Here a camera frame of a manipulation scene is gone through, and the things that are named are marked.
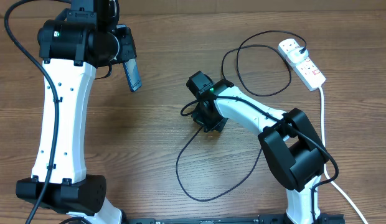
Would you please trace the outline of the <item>blue screen smartphone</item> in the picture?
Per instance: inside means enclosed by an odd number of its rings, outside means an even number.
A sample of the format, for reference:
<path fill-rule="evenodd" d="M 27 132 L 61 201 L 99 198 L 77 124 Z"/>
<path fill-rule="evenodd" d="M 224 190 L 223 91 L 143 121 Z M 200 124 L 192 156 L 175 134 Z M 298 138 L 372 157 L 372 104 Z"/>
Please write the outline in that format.
<path fill-rule="evenodd" d="M 133 58 L 129 59 L 127 62 L 123 62 L 123 68 L 126 74 L 130 91 L 137 91 L 142 86 L 142 82 L 136 59 Z"/>

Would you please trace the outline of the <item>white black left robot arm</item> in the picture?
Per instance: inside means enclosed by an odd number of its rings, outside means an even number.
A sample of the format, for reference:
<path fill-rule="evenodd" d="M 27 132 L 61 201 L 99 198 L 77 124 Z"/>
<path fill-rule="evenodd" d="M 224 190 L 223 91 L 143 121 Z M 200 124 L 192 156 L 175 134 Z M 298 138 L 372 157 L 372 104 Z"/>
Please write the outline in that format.
<path fill-rule="evenodd" d="M 126 223 L 124 211 L 106 198 L 106 179 L 87 172 L 84 139 L 87 106 L 100 67 L 124 67 L 131 91 L 141 86 L 136 48 L 119 22 L 118 1 L 69 1 L 39 29 L 34 65 L 45 81 L 39 150 L 18 198 L 34 208 L 68 215 L 71 223 Z"/>

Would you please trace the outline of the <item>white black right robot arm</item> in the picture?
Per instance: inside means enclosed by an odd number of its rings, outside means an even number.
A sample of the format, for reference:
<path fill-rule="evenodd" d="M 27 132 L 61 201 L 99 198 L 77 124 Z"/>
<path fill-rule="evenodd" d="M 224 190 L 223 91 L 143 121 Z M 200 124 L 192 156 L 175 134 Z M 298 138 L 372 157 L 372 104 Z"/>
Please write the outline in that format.
<path fill-rule="evenodd" d="M 289 112 L 270 108 L 232 82 L 214 83 L 201 71 L 186 86 L 195 96 L 195 109 L 189 114 L 204 132 L 221 132 L 231 119 L 257 135 L 271 173 L 286 189 L 287 222 L 322 223 L 318 187 L 324 184 L 324 165 L 335 161 L 306 114 L 297 108 Z"/>

